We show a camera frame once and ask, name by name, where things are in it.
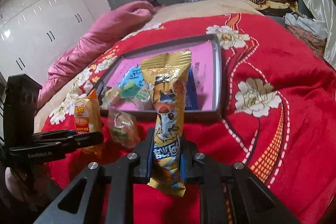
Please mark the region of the green milk candy packet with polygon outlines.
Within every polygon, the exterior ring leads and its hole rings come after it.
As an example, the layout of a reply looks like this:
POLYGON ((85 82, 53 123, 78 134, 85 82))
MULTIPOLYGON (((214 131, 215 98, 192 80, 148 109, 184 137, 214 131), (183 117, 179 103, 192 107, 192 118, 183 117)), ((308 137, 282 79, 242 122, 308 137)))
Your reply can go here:
POLYGON ((137 110, 152 110, 150 94, 145 84, 136 84, 127 80, 125 85, 107 88, 101 99, 101 109, 121 106, 125 102, 132 103, 137 110))

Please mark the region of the white wardrobe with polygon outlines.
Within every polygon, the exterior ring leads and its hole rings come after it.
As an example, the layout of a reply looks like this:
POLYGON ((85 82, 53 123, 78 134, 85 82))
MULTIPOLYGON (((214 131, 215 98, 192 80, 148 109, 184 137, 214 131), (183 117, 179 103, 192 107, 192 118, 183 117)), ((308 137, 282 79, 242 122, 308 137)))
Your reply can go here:
POLYGON ((8 0, 1 5, 1 74, 44 83, 49 67, 92 24, 83 0, 8 0))

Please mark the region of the round cake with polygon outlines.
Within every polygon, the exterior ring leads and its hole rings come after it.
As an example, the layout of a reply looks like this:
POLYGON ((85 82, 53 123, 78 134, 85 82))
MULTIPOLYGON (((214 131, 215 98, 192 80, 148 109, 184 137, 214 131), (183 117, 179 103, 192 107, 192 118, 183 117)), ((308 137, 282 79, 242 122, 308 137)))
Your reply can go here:
POLYGON ((137 120, 126 112, 109 109, 108 125, 112 139, 128 149, 134 148, 141 141, 137 120))

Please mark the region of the grey crumpled clothes pile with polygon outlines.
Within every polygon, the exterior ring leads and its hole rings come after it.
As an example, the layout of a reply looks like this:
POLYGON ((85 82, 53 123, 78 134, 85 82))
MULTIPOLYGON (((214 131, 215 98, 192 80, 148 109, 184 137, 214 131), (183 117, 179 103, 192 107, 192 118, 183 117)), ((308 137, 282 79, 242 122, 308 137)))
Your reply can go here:
POLYGON ((315 56, 323 58, 327 41, 324 24, 308 18, 299 11, 287 13, 284 19, 287 30, 309 46, 315 56))

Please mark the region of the orange bread snack packet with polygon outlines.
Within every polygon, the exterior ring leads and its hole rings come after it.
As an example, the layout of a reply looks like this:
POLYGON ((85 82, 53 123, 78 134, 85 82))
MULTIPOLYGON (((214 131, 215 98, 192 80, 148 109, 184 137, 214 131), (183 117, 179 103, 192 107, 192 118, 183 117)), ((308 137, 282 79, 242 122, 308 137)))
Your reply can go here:
POLYGON ((87 96, 75 101, 74 118, 78 135, 102 132, 100 105, 96 89, 92 89, 87 96))

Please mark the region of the pink satin quilt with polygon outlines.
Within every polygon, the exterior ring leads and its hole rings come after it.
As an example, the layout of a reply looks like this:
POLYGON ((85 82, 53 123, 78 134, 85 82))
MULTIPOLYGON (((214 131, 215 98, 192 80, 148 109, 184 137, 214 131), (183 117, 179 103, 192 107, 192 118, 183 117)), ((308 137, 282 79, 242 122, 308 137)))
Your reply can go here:
POLYGON ((49 67, 48 80, 39 92, 37 108, 42 108, 65 84, 116 42, 151 21, 158 10, 148 1, 135 1, 100 16, 78 44, 49 67))

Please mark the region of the blue Oreo packet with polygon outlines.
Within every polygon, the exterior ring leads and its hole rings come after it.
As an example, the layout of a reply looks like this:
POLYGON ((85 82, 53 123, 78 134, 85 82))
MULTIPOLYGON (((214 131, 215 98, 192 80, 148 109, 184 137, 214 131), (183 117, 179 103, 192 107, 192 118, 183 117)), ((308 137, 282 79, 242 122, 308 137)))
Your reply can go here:
POLYGON ((190 68, 186 83, 185 110, 198 110, 197 89, 193 75, 193 69, 190 68))

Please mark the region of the yellow cartoon snack packet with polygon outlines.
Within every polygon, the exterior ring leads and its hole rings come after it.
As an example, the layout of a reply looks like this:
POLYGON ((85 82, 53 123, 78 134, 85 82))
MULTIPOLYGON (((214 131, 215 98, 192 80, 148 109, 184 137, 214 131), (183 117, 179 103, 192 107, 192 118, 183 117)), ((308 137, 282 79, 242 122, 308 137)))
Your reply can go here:
POLYGON ((148 185, 178 197, 183 197, 186 191, 180 171, 180 155, 191 63, 190 50, 163 53, 141 62, 141 73, 157 113, 148 185))

